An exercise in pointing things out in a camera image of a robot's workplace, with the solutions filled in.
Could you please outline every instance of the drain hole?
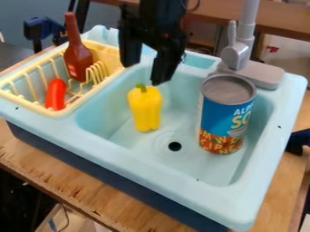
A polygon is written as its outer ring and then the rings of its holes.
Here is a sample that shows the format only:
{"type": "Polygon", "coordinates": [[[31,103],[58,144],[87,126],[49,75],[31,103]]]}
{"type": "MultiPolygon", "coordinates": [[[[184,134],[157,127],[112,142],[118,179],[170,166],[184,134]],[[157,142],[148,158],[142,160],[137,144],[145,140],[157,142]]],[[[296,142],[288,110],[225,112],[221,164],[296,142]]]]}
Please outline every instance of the drain hole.
{"type": "Polygon", "coordinates": [[[168,145],[168,148],[172,151],[179,151],[182,149],[182,145],[179,142],[173,141],[168,145]]]}

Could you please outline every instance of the red pepper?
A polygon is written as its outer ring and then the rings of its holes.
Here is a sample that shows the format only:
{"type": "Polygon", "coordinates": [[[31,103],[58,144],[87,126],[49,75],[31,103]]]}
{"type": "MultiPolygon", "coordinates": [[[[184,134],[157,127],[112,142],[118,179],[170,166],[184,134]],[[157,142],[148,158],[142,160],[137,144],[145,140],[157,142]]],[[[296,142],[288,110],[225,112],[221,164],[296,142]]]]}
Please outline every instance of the red pepper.
{"type": "Polygon", "coordinates": [[[64,109],[65,82],[62,79],[53,79],[49,82],[45,107],[55,111],[64,109]]]}

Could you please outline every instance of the yellow bell pepper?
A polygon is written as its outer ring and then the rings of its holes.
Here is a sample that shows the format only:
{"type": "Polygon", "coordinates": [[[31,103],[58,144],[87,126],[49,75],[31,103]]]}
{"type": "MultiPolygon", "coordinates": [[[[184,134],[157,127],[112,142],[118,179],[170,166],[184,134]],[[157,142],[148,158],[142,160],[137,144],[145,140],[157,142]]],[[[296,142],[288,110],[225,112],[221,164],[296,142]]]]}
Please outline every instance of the yellow bell pepper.
{"type": "Polygon", "coordinates": [[[137,131],[156,130],[160,126],[162,97],[157,87],[137,83],[127,98],[137,131]]]}

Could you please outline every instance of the food can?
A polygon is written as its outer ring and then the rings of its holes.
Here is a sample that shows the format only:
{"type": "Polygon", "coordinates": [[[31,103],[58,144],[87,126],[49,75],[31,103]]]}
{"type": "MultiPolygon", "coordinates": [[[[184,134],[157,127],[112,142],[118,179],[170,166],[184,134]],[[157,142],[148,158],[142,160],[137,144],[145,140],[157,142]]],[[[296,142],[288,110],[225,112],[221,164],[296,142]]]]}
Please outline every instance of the food can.
{"type": "Polygon", "coordinates": [[[199,145],[215,154],[231,154],[241,146],[250,118],[255,85],[232,73],[213,73],[200,88],[199,145]]]}

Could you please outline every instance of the yellow dish rack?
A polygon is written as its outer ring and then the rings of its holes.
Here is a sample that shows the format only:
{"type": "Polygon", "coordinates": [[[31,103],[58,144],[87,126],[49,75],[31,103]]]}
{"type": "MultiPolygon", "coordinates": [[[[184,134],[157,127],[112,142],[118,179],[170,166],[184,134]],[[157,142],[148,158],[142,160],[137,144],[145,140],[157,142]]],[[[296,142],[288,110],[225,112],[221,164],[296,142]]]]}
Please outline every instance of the yellow dish rack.
{"type": "Polygon", "coordinates": [[[75,110],[124,69],[118,47],[90,40],[82,42],[92,51],[94,61],[86,69],[86,82],[70,78],[63,59],[64,47],[0,81],[0,96],[47,117],[60,117],[75,110]],[[65,108],[61,111],[44,106],[47,85],[53,78],[61,78],[67,84],[65,108]]]}

